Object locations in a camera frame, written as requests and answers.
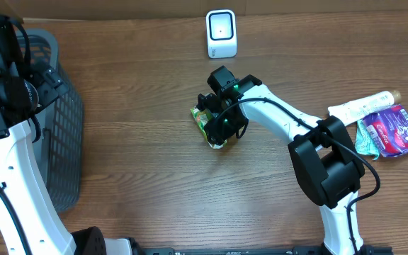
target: wood grain surface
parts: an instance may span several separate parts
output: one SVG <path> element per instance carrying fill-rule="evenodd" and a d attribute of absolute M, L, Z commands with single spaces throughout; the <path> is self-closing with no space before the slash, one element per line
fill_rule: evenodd
<path fill-rule="evenodd" d="M 70 232 L 96 225 L 106 237 L 176 249 L 322 243 L 319 209 L 284 143 L 251 123 L 214 150 L 198 130 L 189 109 L 221 65 L 322 118 L 328 106 L 387 89 L 401 91 L 408 111 L 408 11 L 239 17 L 237 56 L 217 60 L 204 18 L 27 26 L 57 38 L 86 108 L 80 200 L 60 215 Z M 382 188 L 357 205 L 361 236 L 408 254 L 408 155 L 373 166 Z M 368 171 L 361 184 L 361 193 L 373 188 Z"/>

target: brown bottle cap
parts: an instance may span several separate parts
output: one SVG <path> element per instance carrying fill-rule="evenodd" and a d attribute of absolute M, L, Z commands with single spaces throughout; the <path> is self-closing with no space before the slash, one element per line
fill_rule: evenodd
<path fill-rule="evenodd" d="M 393 98 L 395 99 L 395 104 L 401 103 L 402 97 L 399 91 L 394 90 L 394 91 L 389 91 L 389 92 L 393 95 Z"/>

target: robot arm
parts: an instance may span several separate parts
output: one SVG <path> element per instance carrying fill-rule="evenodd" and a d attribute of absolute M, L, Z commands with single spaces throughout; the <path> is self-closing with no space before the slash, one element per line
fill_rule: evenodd
<path fill-rule="evenodd" d="M 199 95 L 197 108 L 208 109 L 214 117 L 236 102 L 249 98 L 260 99 L 239 103 L 239 107 L 233 107 L 234 110 L 231 111 L 228 109 L 224 120 L 221 117 L 213 118 L 204 127 L 209 142 L 222 144 L 238 129 L 247 125 L 248 120 L 260 123 L 282 141 L 290 142 L 288 147 L 297 181 L 305 194 L 319 205 L 324 223 L 325 247 L 331 254 L 354 254 L 346 206 L 358 196 L 359 178 L 364 175 L 364 168 L 351 155 L 337 147 L 333 147 L 333 152 L 323 159 L 316 153 L 322 145 L 329 147 L 329 144 L 319 141 L 317 132 L 322 131 L 352 150 L 355 149 L 342 122 L 334 117 L 320 120 L 302 113 L 272 94 L 257 78 L 250 75 L 242 80 L 235 79 L 225 67 L 215 70 L 208 83 L 215 95 Z M 279 103 L 309 126 L 320 130 L 309 130 L 300 125 L 279 107 L 262 101 L 263 98 Z M 363 240 L 358 233 L 355 206 L 352 206 L 351 225 L 359 250 Z"/>

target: gray plastic basket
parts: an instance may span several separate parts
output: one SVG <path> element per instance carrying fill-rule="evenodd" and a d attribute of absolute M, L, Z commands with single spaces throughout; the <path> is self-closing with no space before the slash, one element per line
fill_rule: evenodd
<path fill-rule="evenodd" d="M 79 198 L 83 141 L 83 103 L 59 63 L 55 37 L 43 29 L 27 29 L 32 62 L 46 61 L 69 84 L 69 92 L 36 115 L 42 137 L 33 144 L 35 160 L 57 212 L 74 206 Z M 23 36 L 17 32 L 24 50 Z"/>

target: white arm segment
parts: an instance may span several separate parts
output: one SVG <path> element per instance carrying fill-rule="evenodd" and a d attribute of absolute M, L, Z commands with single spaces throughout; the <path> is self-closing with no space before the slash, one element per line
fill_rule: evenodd
<path fill-rule="evenodd" d="M 249 89 L 244 93 L 244 96 L 241 99 L 247 98 L 271 99 L 284 106 L 293 115 L 301 118 L 312 127 L 316 127 L 316 122 L 320 120 L 318 117 L 302 113 L 283 100 L 279 99 L 277 96 L 271 93 L 264 84 L 254 86 L 253 88 Z M 264 103 L 262 101 L 246 102 L 241 103 L 240 108 L 246 118 L 260 123 L 286 143 L 293 141 L 296 135 L 304 135 L 309 131 L 306 127 L 301 125 L 299 126 L 297 122 L 289 117 L 289 115 L 271 103 Z M 325 247 L 334 255 L 354 254 L 353 245 L 348 231 L 349 225 L 345 206 L 357 196 L 358 192 L 347 195 L 338 202 L 338 206 L 336 206 L 334 209 L 330 209 L 325 205 L 320 206 L 320 212 L 325 229 L 324 244 Z M 352 210 L 351 220 L 353 235 L 356 240 L 356 245 L 358 249 L 360 249 L 360 247 L 363 245 L 363 240 L 358 233 L 355 205 L 352 206 Z"/>
<path fill-rule="evenodd" d="M 326 205 L 320 206 L 320 213 L 322 216 L 322 222 L 324 222 L 324 245 L 325 247 L 335 255 L 352 255 L 353 245 L 351 241 L 351 235 L 349 234 L 349 221 L 347 220 L 346 206 L 353 199 L 358 197 L 358 191 L 350 193 L 338 202 L 338 205 L 330 209 Z M 358 232 L 356 203 L 352 205 L 351 221 L 353 237 L 356 241 L 357 249 L 363 246 L 363 239 Z"/>
<path fill-rule="evenodd" d="M 27 121 L 9 129 L 0 139 L 0 183 L 23 226 L 33 254 L 73 254 L 74 239 L 57 216 L 35 162 Z M 6 206 L 0 199 L 0 230 L 8 253 L 24 254 Z"/>

